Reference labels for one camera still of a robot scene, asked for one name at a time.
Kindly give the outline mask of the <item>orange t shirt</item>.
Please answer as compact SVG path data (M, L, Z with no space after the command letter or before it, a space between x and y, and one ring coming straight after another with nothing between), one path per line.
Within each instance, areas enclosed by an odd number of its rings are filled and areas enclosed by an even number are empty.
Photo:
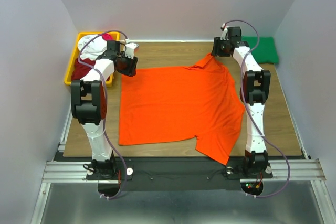
M228 68L212 55L192 66L139 69L122 76L119 144L196 138L196 150L225 165L244 115Z

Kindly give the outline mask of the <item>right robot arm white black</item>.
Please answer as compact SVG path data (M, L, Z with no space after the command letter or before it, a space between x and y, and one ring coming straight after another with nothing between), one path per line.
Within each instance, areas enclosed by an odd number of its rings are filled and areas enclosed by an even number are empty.
M242 39L239 26L223 25L220 37L214 38L212 56L233 57L240 66L240 99L247 114L247 143L241 171L253 177L265 171L268 153L264 134L264 109L269 96L271 73L264 70Z

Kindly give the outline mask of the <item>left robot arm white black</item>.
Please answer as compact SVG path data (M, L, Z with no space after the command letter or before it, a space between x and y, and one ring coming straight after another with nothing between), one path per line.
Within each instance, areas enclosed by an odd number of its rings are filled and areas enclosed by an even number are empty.
M85 130L92 151L92 162L83 167L90 179L110 180L120 175L113 148L106 137L107 115L106 81L114 72L128 77L136 75L139 45L107 41L106 50L97 57L92 69L70 85L71 112Z

